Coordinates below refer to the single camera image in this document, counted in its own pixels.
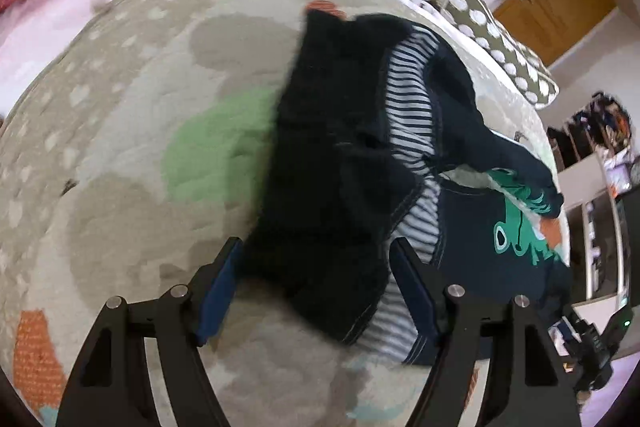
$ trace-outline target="frog print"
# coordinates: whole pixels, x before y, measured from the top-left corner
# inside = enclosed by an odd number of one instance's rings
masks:
[[[518,257],[530,251],[533,266],[538,265],[540,256],[544,261],[553,256],[560,259],[558,253],[549,248],[545,239],[538,238],[529,219],[508,198],[504,198],[504,221],[498,221],[494,226],[494,247],[497,254],[513,247]]]
[[[521,185],[515,180],[515,172],[510,169],[491,169],[488,174],[494,179],[494,181],[500,185],[501,188],[506,190],[514,198],[519,201],[523,201],[527,208],[530,208],[536,214],[544,215],[548,214],[551,210],[551,205],[545,201],[544,192],[540,192],[537,198],[533,198],[531,195],[531,189],[526,185]]]

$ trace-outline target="black bracket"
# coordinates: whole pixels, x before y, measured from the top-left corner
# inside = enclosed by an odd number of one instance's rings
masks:
[[[80,350],[56,426],[84,427],[90,421],[95,427],[158,427],[146,367],[144,338],[149,337],[158,341],[179,427],[230,427],[197,348],[218,333],[235,291],[234,266],[241,253],[242,242],[230,238],[188,285],[135,304],[118,296],[108,299]],[[408,427],[458,425],[482,339],[491,341],[491,361],[478,427],[580,427],[576,390],[603,385],[610,377],[610,357],[600,351],[597,363],[582,367],[594,350],[607,346],[597,331],[588,330],[591,336],[570,345],[577,370],[566,373],[526,296],[499,305],[447,284],[404,238],[391,244],[389,264],[418,331],[435,335],[438,343]],[[569,320],[580,336],[582,324],[573,315]],[[611,327],[608,335],[610,344],[619,343],[624,331],[621,336],[620,328]]]

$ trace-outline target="bedspread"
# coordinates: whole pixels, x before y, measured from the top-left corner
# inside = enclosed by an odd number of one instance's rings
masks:
[[[286,81],[308,6],[388,12],[442,34],[487,125],[555,172],[523,97],[447,23],[398,0],[115,0],[31,84],[0,136],[0,365],[46,425],[107,298],[155,298],[188,282],[229,235],[246,237],[268,157],[265,108]],[[465,169],[451,175],[489,183]],[[147,346],[161,422],[174,425]],[[428,375],[331,343],[253,285],[239,288],[200,354],[232,425],[402,426]],[[475,422],[484,379],[479,363],[464,425]]]

